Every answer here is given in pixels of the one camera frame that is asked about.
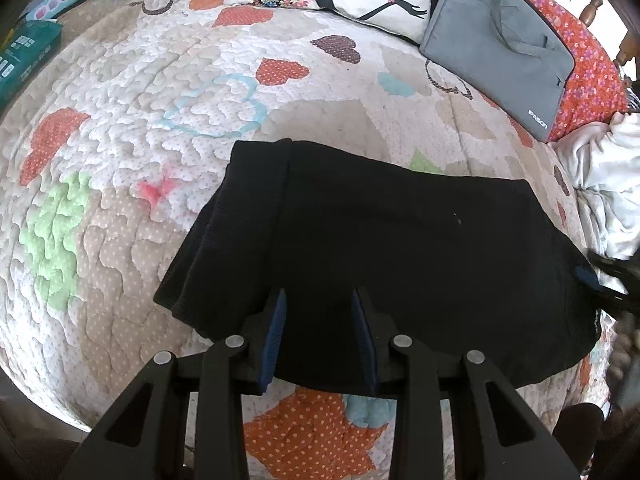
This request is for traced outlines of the black pants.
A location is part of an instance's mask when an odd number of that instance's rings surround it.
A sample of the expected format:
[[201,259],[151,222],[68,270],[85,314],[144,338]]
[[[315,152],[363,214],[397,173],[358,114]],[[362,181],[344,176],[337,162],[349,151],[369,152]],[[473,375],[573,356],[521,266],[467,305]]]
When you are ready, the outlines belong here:
[[401,333],[450,356],[483,352],[521,387],[594,347],[597,284],[524,180],[422,174],[285,139],[235,143],[154,300],[220,341],[284,292],[277,376],[364,393],[358,288]]

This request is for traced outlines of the white crumpled blanket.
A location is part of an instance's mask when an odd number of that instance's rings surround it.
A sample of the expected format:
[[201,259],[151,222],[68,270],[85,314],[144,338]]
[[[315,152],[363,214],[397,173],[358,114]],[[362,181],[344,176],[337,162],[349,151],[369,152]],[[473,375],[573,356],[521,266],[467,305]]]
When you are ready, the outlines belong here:
[[586,245],[627,259],[639,248],[639,115],[615,113],[552,144],[575,191]]

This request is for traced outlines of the red floral pillow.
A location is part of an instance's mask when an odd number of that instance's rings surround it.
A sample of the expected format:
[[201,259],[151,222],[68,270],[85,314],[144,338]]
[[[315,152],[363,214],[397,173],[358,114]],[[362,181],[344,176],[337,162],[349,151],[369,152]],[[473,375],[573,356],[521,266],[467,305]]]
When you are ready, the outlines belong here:
[[587,26],[554,0],[528,1],[550,22],[575,61],[549,142],[590,122],[609,122],[616,112],[626,113],[627,96],[618,69]]

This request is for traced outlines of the heart pattern quilt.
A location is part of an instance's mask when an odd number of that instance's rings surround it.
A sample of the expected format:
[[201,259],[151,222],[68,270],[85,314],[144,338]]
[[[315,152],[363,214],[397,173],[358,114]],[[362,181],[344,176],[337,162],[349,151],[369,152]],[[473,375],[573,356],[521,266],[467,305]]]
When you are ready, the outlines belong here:
[[155,352],[204,350],[154,292],[234,142],[282,138],[524,179],[588,244],[553,148],[406,40],[322,11],[89,0],[1,119],[1,368],[17,389],[86,430]]

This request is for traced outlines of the grey laptop bag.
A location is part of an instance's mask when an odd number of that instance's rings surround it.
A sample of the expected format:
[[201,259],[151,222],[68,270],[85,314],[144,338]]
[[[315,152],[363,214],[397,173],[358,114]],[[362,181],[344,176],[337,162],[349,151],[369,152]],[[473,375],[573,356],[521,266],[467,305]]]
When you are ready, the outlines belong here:
[[420,52],[550,139],[575,60],[529,0],[438,0]]

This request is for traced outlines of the green box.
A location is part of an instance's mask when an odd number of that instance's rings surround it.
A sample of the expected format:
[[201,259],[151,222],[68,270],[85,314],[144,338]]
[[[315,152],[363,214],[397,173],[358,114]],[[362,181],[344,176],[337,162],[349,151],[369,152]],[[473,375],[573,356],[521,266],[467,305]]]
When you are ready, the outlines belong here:
[[1,52],[1,109],[4,110],[30,74],[61,43],[62,26],[52,21],[25,22]]

